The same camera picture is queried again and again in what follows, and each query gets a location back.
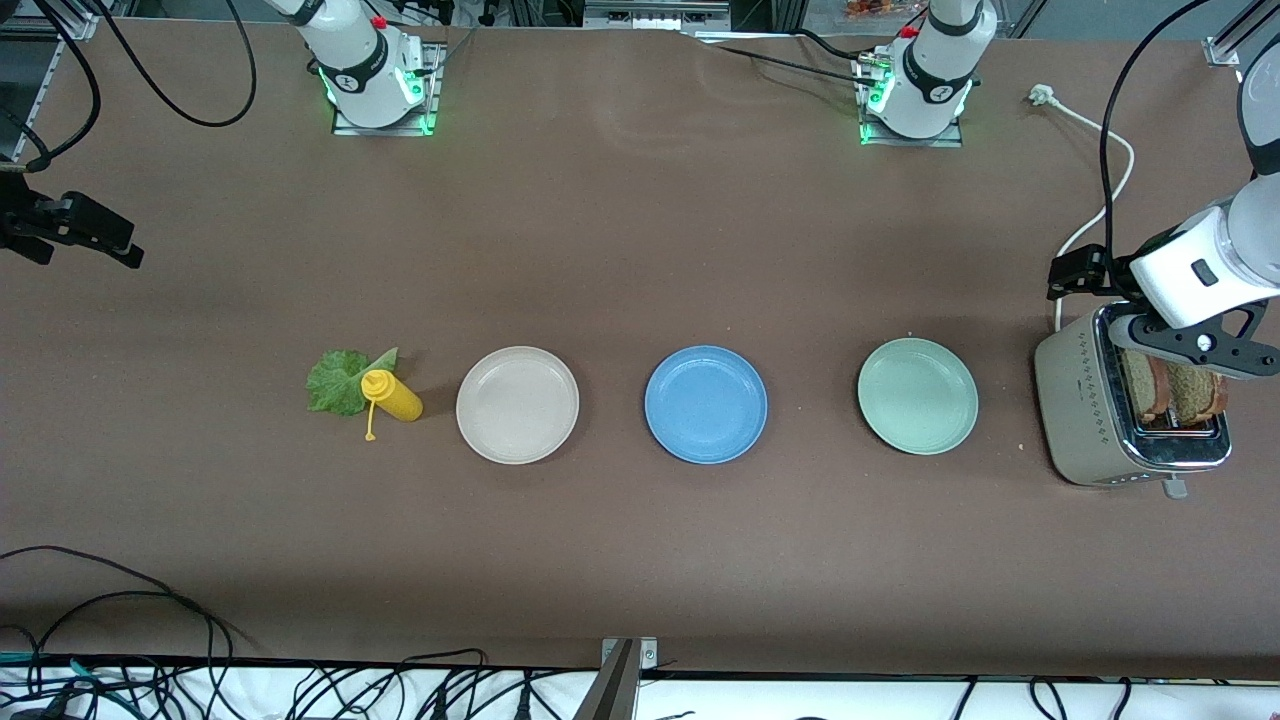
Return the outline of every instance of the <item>tabletop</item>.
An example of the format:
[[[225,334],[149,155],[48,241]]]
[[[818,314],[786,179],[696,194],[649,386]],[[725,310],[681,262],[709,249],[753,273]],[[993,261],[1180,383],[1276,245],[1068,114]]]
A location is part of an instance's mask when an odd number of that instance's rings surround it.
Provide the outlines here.
[[[184,108],[239,106],[232,26],[124,24]],[[838,81],[640,31],[481,29],[435,136],[333,137],[296,31],[250,37],[257,100],[225,129],[169,113],[108,33],[86,45],[101,119],[32,183],[119,211],[147,255],[0,258],[3,548],[127,562],[265,657],[591,665],[636,634],[672,669],[1274,676],[1280,383],[1233,391],[1235,452],[1184,502],[1066,483],[1038,419],[1048,258],[1101,190],[1092,131],[1023,99],[1047,82],[1100,117],[1129,45],[992,44],[964,147],[928,150],[859,145]],[[742,46],[841,69],[803,40]],[[1235,87],[1194,44],[1139,63],[1120,250],[1247,179]],[[87,105],[64,58],[37,131]],[[854,400],[868,354],[908,336],[978,386],[945,455],[892,450]],[[645,425],[649,374],[695,343],[768,387],[763,437],[724,465]],[[512,345],[581,391],[566,445],[522,466],[453,416],[466,372]],[[362,419],[306,410],[321,352],[393,346],[421,420],[384,415],[367,443]],[[123,587],[28,556],[0,566],[0,615],[40,625]],[[49,650],[202,655],[204,633],[125,602]]]

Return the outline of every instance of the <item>toast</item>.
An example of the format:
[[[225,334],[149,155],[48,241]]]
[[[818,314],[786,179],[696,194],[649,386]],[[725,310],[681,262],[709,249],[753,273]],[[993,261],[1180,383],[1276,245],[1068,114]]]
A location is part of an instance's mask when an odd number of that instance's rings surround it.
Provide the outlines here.
[[[1138,421],[1148,424],[1164,415],[1172,397],[1165,361],[1121,348],[1120,364],[1124,366],[1129,404]]]
[[[1174,415],[1196,425],[1226,410],[1226,378],[1204,368],[1169,364]]]

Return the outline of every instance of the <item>yellow squeeze bottle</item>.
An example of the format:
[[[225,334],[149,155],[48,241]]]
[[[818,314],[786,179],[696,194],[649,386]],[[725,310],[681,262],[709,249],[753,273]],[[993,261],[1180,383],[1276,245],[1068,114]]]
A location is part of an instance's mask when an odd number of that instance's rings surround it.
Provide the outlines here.
[[[365,373],[360,378],[360,392],[369,400],[369,429],[365,439],[374,439],[374,407],[380,406],[402,423],[412,423],[422,415],[422,400],[387,370]]]

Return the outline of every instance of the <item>toaster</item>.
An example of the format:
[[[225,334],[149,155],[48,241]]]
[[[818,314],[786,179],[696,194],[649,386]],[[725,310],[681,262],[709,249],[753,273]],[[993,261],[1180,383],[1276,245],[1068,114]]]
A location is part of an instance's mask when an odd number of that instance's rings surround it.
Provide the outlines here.
[[[1164,480],[1170,497],[1188,473],[1212,470],[1231,454],[1226,414],[1178,427],[1172,416],[1143,424],[1129,400],[1120,351],[1108,328],[1132,315],[1112,302],[1047,337],[1036,348],[1036,387],[1053,466],[1080,486]]]

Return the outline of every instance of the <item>white power cable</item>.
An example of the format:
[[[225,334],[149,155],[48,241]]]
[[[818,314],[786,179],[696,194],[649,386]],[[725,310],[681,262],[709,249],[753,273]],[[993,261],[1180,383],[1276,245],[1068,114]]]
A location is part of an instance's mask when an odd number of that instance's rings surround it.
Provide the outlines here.
[[[1102,132],[1102,126],[1085,118],[1084,115],[1076,113],[1075,110],[1068,108],[1066,105],[1062,105],[1062,102],[1060,102],[1057,97],[1053,97],[1053,88],[1047,85],[1037,85],[1036,87],[1033,87],[1030,94],[1027,95],[1027,100],[1029,100],[1030,104],[1037,108],[1039,108],[1041,105],[1048,105],[1050,108],[1061,111],[1064,115],[1074,120],[1078,120],[1085,126],[1089,126],[1091,128],[1098,132]],[[1128,140],[1120,137],[1115,132],[1108,132],[1107,135],[1111,136],[1111,140],[1119,142],[1129,154],[1129,165],[1125,168],[1124,176],[1120,177],[1120,182],[1116,184],[1115,191],[1111,193],[1111,201],[1114,202],[1117,197],[1120,197],[1120,191],[1124,190],[1124,186],[1129,183],[1129,176],[1133,174],[1133,163],[1135,159],[1135,152],[1133,150],[1133,145],[1129,145]],[[1073,245],[1075,245],[1075,241],[1080,240],[1080,236],[1089,232],[1089,229],[1092,229],[1093,225],[1098,224],[1098,222],[1102,220],[1105,214],[1106,214],[1106,208],[1098,210],[1097,215],[1089,218],[1089,222],[1084,223],[1074,233],[1071,233],[1071,237],[1068,237],[1066,242],[1064,242],[1062,246],[1057,249],[1057,255],[1055,255],[1055,258],[1061,258],[1062,255],[1066,255],[1066,251],[1070,250]],[[1053,332],[1057,332],[1060,329],[1062,329],[1061,297],[1053,301]]]

